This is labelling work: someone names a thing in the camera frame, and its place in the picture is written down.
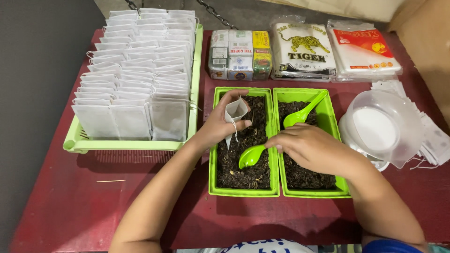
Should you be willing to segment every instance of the red table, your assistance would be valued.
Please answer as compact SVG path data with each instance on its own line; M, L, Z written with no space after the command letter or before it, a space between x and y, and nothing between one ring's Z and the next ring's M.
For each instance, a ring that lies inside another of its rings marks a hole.
M99 43L97 30L91 42ZM216 86L325 88L337 119L354 97L370 90L369 83L291 81L238 82L211 80L207 51L211 31L205 31L200 78L199 126L212 110ZM395 34L385 34L404 67L400 77L406 94L447 133L449 128ZM88 72L84 60L80 74ZM79 86L75 82L73 91ZM72 154L63 141L73 118L67 102L34 190L10 245L13 253L107 251L127 207L162 167L172 152L90 151ZM207 192L208 154L197 164L178 200L162 238L163 248L228 247L242 241L286 238L302 244L357 243L360 227L351 199L232 198ZM401 170L390 166L383 175L391 182L423 226L428 241L450 240L450 163L436 169ZM96 183L96 181L126 180Z

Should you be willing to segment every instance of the tiger illustration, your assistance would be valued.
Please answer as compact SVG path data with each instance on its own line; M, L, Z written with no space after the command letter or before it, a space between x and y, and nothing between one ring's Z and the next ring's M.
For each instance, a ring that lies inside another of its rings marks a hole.
M327 53L330 52L328 49L326 49L324 46L322 46L322 44L320 43L320 41L318 39L316 39L313 36L306 36L306 37L294 36L294 37L290 37L288 40L286 40L285 38L283 38L282 33L279 32L279 34L281 34L281 38L285 41L292 40L292 50L294 50L294 52L297 52L297 48L300 45L305 46L305 48L308 49L309 51L311 51L311 53L313 53L313 54L315 54L315 51L311 48L312 46L321 47L325 52L327 52Z

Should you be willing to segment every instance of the green dish rack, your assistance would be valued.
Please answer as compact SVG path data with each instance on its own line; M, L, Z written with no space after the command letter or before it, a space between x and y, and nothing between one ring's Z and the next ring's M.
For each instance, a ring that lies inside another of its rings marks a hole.
M275 118L272 105L272 94L270 89L266 88L245 88L245 87L216 87L214 93L214 107L219 103L223 94L232 89L247 89L248 96L263 96L265 97L265 118L266 127L265 133L267 137L272 137L277 134L275 127ZM230 189L217 187L217 145L211 148L209 153L209 187L208 192L211 195L230 196L230 197L279 197L279 170L278 170L278 155L275 147L269 149L269 168L270 168L270 189L255 190L255 189Z
M202 58L203 26L197 25L195 36L194 60L192 69L191 101L198 104L198 88ZM197 107L189 112L187 140L197 132ZM179 150L185 142L151 140L91 140L86 135L78 118L73 117L63 148L68 152L85 154L89 150L99 149L140 149L140 150Z
M322 89L307 88L274 88L274 117L276 122L276 130L280 131L280 120L278 111L278 102L311 102ZM331 104L330 95L316 106L318 126L331 134L334 138L341 141L339 135L338 122L334 114L333 105ZM281 175L281 186L283 195L286 197L296 198L315 198L315 199L338 199L351 198L348 185L344 178L336 176L336 189L334 190L290 190L286 182L286 171L284 169L283 154L278 154L278 162Z

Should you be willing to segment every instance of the concrete floor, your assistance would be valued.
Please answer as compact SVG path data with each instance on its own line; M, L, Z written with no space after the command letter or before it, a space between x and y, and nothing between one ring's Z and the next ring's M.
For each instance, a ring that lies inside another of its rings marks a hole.
M129 9L125 0L95 0L95 2L105 18L109 17L110 10ZM270 20L275 15L300 15L306 17L307 23L317 24L326 24L329 18L347 19L260 0L204 0L204 2L214 7L218 14L239 30L268 30ZM138 8L143 5L145 8L195 10L205 30L227 29L196 0L135 0L134 3ZM376 23L375 26L384 30L386 24Z

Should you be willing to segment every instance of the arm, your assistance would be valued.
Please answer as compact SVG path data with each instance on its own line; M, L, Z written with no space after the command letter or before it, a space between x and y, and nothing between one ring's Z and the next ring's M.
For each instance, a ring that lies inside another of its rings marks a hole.
M225 106L248 90L231 90L220 100L203 127L162 167L123 216L109 248L110 253L160 253L159 240L172 209L194 166L210 147L234 133L225 122ZM238 121L238 131L251 121Z
M426 252L425 237L416 218L389 182L360 153L318 127L300 123L270 138L265 146L286 152L302 167L347 179L356 217L368 232L363 235L363 245L384 237Z

